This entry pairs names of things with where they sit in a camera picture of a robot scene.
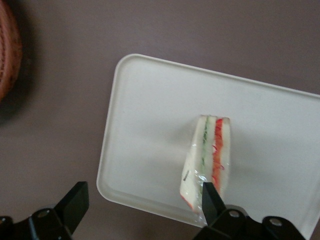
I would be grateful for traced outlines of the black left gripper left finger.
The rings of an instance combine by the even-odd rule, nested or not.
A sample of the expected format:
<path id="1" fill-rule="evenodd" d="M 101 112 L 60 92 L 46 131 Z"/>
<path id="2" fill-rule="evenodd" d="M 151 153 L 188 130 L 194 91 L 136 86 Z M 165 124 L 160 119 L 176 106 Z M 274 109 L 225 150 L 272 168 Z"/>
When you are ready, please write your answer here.
<path id="1" fill-rule="evenodd" d="M 41 208 L 14 223 L 8 215 L 0 217 L 2 240 L 71 240 L 89 209 L 89 187 L 77 182 L 53 207 Z"/>

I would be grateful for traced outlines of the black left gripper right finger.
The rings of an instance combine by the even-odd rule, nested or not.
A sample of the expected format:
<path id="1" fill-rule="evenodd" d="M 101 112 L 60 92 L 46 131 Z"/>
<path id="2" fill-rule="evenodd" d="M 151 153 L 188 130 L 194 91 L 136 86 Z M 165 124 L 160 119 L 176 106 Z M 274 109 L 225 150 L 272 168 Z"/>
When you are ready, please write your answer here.
<path id="1" fill-rule="evenodd" d="M 253 220 L 238 206 L 226 206 L 210 182 L 202 188 L 202 210 L 207 226 L 195 240 L 303 240 L 303 235 L 287 219 L 266 216 Z"/>

